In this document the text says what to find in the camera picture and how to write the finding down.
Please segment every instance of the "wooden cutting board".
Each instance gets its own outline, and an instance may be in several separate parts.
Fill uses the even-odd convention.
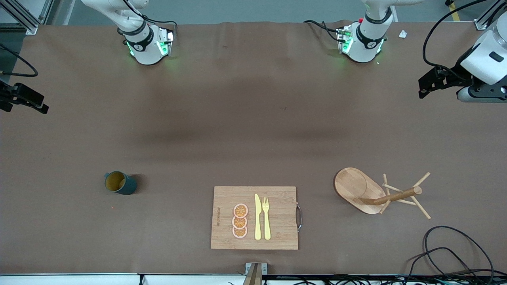
[[[271,239],[264,239],[264,212],[260,215],[261,240],[255,240],[255,198],[258,194],[269,199]],[[236,238],[232,234],[233,209],[243,203],[248,207],[247,234]],[[296,187],[215,186],[211,248],[227,250],[297,250]]]

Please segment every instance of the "black bracket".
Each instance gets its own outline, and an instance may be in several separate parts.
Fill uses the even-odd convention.
[[[454,86],[470,86],[474,83],[472,75],[462,68],[451,68],[455,73],[459,74],[463,79],[442,69],[441,67],[433,67],[428,73],[419,79],[419,98],[423,99],[430,92],[435,90],[447,89]]]
[[[478,79],[468,88],[467,92],[471,98],[484,102],[506,102],[507,101],[507,77],[493,85],[488,85]]]
[[[10,86],[0,81],[0,110],[10,112],[13,105],[24,105],[47,114],[49,107],[43,100],[44,96],[24,84]]]

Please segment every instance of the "wooden mug tree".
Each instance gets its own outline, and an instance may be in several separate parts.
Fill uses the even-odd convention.
[[[428,212],[421,206],[415,195],[422,193],[421,183],[428,178],[426,173],[414,186],[404,191],[387,184],[387,176],[384,174],[385,192],[370,177],[357,168],[344,168],[335,176],[335,190],[343,199],[358,210],[368,214],[382,214],[392,201],[417,206],[426,218],[431,219]],[[403,200],[411,198],[413,202]]]

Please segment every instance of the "mug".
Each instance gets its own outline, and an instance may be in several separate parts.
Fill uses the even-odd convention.
[[[113,171],[111,173],[104,174],[105,187],[111,192],[115,192],[122,195],[130,195],[134,193],[137,188],[137,182],[134,178],[126,175],[120,171]]]

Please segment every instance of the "metal handle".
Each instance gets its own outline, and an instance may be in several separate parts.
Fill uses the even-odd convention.
[[[301,227],[303,226],[303,211],[301,211],[301,207],[299,207],[299,203],[296,202],[296,209],[299,210],[299,226],[298,226],[298,233],[301,230]]]

